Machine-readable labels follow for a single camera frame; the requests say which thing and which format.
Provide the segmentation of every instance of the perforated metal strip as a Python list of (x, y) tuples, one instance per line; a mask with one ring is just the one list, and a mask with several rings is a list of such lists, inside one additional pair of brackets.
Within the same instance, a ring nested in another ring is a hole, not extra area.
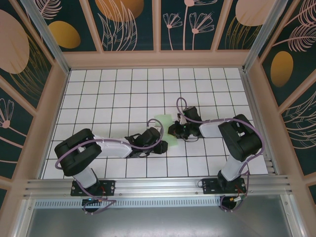
[[(188, 206), (219, 206), (219, 197), (195, 198), (119, 198), (112, 208), (129, 207), (188, 207)], [(82, 208), (82, 199), (38, 199), (35, 209), (66, 209)], [(107, 202), (95, 203), (87, 208), (104, 207)]]

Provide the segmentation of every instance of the yellow oval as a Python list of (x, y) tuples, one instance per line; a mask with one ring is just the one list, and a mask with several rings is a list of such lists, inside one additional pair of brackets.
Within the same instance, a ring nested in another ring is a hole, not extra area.
[(28, 64), (28, 35), (9, 13), (0, 10), (0, 68), (8, 73), (22, 72)]
[(272, 83), (277, 87), (284, 86), (292, 75), (293, 65), (291, 54), (285, 51), (277, 53), (271, 64)]
[(48, 27), (59, 46), (76, 48), (80, 45), (81, 40), (78, 31), (67, 22), (54, 21)]
[(261, 26), (265, 23), (275, 0), (239, 0), (236, 19), (244, 26)]
[(143, 12), (144, 0), (95, 0), (102, 14), (116, 22), (128, 21), (128, 19), (123, 16), (121, 2), (126, 10), (129, 9), (133, 13), (135, 19)]

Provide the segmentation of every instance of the aluminum rail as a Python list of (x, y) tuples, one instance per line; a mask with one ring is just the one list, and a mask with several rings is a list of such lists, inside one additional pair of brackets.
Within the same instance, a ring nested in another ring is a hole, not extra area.
[[(203, 194), (202, 188), (198, 187), (198, 182), (202, 178), (216, 178), (216, 176), (115, 179), (116, 189), (113, 198), (204, 197), (206, 195)], [(251, 175), (249, 180), (249, 195), (292, 193), (286, 175)], [(70, 196), (72, 181), (72, 179), (29, 180), (24, 191), (24, 199), (76, 198)]]

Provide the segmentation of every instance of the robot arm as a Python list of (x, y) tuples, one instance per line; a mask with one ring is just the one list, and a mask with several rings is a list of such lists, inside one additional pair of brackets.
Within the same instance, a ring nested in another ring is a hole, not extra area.
[[(244, 115), (237, 115), (235, 119), (251, 123)], [(220, 177), (230, 182), (240, 176), (240, 170), (247, 158), (255, 155), (261, 148), (262, 143), (258, 135), (248, 126), (236, 122), (204, 123), (199, 127), (203, 137), (223, 137), (230, 156), (224, 168), (220, 171)]]
[(60, 161), (60, 165), (65, 176), (73, 176), (80, 184), (89, 189), (89, 193), (94, 194), (100, 187), (99, 180), (94, 174), (89, 164), (98, 156), (116, 156), (119, 158), (138, 157), (140, 154), (149, 153), (162, 154), (168, 149), (168, 144), (165, 141), (160, 141), (155, 147), (148, 149), (137, 149), (139, 147), (149, 147), (158, 141), (160, 133), (153, 127), (147, 129), (143, 134), (135, 134), (133, 136), (120, 139), (118, 142), (102, 142), (103, 138), (92, 134), (90, 129), (83, 129), (65, 141), (58, 144), (55, 148), (55, 153), (58, 158), (64, 155), (69, 150), (77, 145), (89, 141), (96, 140), (100, 142), (91, 142), (83, 147), (69, 153)]
[[(235, 190), (235, 184), (240, 178), (240, 172), (247, 159), (255, 155), (261, 148), (262, 143), (258, 135), (253, 129), (246, 126), (247, 123), (251, 125), (244, 115), (237, 115), (234, 119), (241, 121), (218, 121), (200, 123), (202, 120), (198, 115), (196, 107), (188, 107), (183, 110), (183, 115), (180, 122), (169, 127), (168, 133), (177, 138), (187, 139), (191, 134), (196, 137), (212, 138), (223, 137), (230, 156), (218, 173), (218, 184), (222, 191), (230, 193)], [(183, 122), (184, 117), (188, 118), (190, 122)]]

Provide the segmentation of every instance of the flower illustration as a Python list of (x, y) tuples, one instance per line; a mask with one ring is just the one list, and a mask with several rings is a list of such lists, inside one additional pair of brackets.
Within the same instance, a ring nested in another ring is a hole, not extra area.
[(3, 98), (0, 99), (0, 127), (9, 128), (10, 120), (12, 118), (14, 109), (14, 103), (8, 100), (7, 105), (5, 104), (5, 100)]
[(213, 19), (211, 15), (212, 13), (201, 13), (197, 18), (196, 12), (190, 14), (190, 25), (193, 33), (192, 50), (194, 50), (194, 39), (196, 34), (210, 32), (214, 30), (214, 25), (212, 25)]
[(209, 4), (213, 4), (216, 3), (217, 0), (184, 0), (184, 4), (186, 6), (194, 6), (194, 5), (209, 5)]
[[(14, 128), (10, 127), (10, 121), (12, 119), (13, 109), (14, 109), (14, 103), (11, 100), (8, 100), (8, 103), (6, 104), (3, 98), (0, 99), (0, 128), (9, 128), (12, 131), (26, 137), (26, 135), (23, 134), (22, 132), (19, 132), (15, 130)], [(0, 140), (3, 140), (19, 148), (23, 147), (3, 137), (0, 137)]]
[(183, 50), (186, 50), (186, 24), (187, 24), (188, 8), (191, 6), (210, 5), (216, 2), (217, 0), (184, 0), (184, 4), (186, 5), (186, 11), (184, 14), (183, 43), (182, 43)]
[(171, 47), (171, 50), (173, 50), (172, 43), (171, 43), (170, 29), (182, 26), (182, 21), (180, 21), (181, 18), (178, 13), (177, 14), (172, 13), (170, 14), (170, 16), (168, 15), (168, 13), (166, 13), (163, 15), (163, 20), (166, 23), (166, 26), (168, 28), (170, 47)]

